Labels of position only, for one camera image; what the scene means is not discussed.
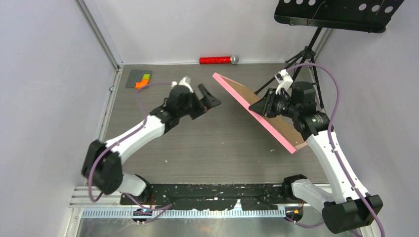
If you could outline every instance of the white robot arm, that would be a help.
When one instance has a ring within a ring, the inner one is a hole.
[[[313,85],[309,82],[295,82],[292,84],[292,95],[289,96],[286,90],[290,84],[285,82],[291,77],[286,70],[280,71],[277,76],[280,77],[278,88],[268,89],[265,96],[250,105],[249,109],[268,118],[278,115],[292,118],[294,128],[317,156],[332,190],[331,194],[327,193],[313,185],[305,176],[295,175],[284,179],[284,197],[301,199],[313,206],[322,214],[326,226],[334,234],[370,225],[374,218],[355,188],[376,214],[382,208],[381,198],[370,195],[359,181],[341,151],[334,131],[331,136],[335,148],[331,146],[328,136],[329,118],[325,113],[316,110],[316,91]],[[343,165],[336,158],[336,151]],[[354,186],[342,167],[347,170]]]
[[[198,89],[203,98],[198,99],[188,77],[179,83],[173,82],[172,87],[164,104],[152,110],[144,121],[104,143],[96,140],[90,144],[82,167],[82,175],[86,178],[99,155],[110,149],[93,171],[93,183],[104,194],[119,191],[147,200],[151,195],[149,183],[139,175],[123,172],[122,164],[145,144],[177,126],[181,117],[196,119],[221,104],[202,84],[198,85]]]

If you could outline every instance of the white bracket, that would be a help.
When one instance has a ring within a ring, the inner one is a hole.
[[[172,81],[171,82],[171,87],[172,88],[175,87],[175,86],[177,86],[177,85],[185,86],[185,87],[187,87],[189,89],[189,91],[191,93],[194,93],[194,90],[191,87],[191,79],[188,76],[185,76],[184,78],[182,78],[179,83],[177,83],[175,81]]]
[[[276,88],[275,94],[281,94],[281,89],[288,90],[293,83],[293,78],[288,74],[286,69],[280,70],[275,74],[275,79],[278,81],[279,85]]]
[[[332,194],[312,184],[308,179],[300,179],[293,182],[293,194],[295,197],[310,204],[320,213],[322,213],[326,201],[334,201]]]

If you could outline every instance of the black music stand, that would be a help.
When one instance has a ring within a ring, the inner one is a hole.
[[[280,0],[275,10],[274,19],[281,24],[290,26],[316,26],[310,44],[300,53],[285,61],[288,69],[299,59],[300,63],[309,59],[315,63],[313,46],[323,28],[363,31],[368,33],[383,33],[385,26],[391,20],[404,0]],[[297,78],[301,67],[295,70],[293,80]],[[320,108],[324,108],[320,92],[319,78],[316,67],[313,74],[317,92],[319,93]],[[275,77],[259,88],[255,94],[261,92]]]

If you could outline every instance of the red cylinder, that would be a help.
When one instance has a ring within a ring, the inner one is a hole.
[[[209,57],[209,58],[199,58],[200,64],[221,64],[221,63],[231,63],[231,57]]]

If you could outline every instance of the black mounting plate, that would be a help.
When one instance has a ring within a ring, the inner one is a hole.
[[[233,209],[238,199],[243,210],[273,210],[275,204],[290,203],[283,198],[280,184],[150,184],[152,200],[143,204],[167,205],[175,210]],[[125,195],[121,205],[134,205]]]
[[[383,33],[391,16],[404,0],[280,0],[275,20],[291,26],[315,26],[333,29]]]

